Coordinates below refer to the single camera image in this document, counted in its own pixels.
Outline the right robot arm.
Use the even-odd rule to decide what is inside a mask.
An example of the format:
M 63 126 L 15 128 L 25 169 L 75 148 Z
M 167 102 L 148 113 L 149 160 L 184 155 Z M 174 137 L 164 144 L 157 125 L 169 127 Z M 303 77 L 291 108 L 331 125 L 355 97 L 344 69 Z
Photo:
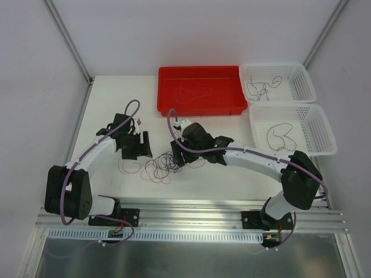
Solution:
M 245 229 L 269 231 L 288 224 L 287 218 L 295 210 L 309 210 L 322 182 L 321 173 L 302 151 L 294 151 L 282 158 L 257 151 L 225 136 L 213 137 L 199 123 L 176 121 L 170 131 L 180 137 L 170 144 L 174 162 L 179 167 L 198 158 L 223 166 L 236 166 L 266 175 L 282 185 L 269 197 L 259 211 L 242 214 Z

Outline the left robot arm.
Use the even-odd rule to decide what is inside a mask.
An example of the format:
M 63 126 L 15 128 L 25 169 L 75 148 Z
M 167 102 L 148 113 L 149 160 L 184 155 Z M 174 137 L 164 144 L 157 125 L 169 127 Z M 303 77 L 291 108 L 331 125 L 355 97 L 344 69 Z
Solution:
M 101 215 L 107 224 L 118 224 L 123 219 L 119 200 L 93 195 L 90 180 L 101 164 L 117 152 L 121 152 L 123 160 L 152 157 L 149 133 L 140 131 L 139 125 L 138 119 L 116 114 L 75 161 L 52 166 L 46 183 L 45 211 L 74 220 Z

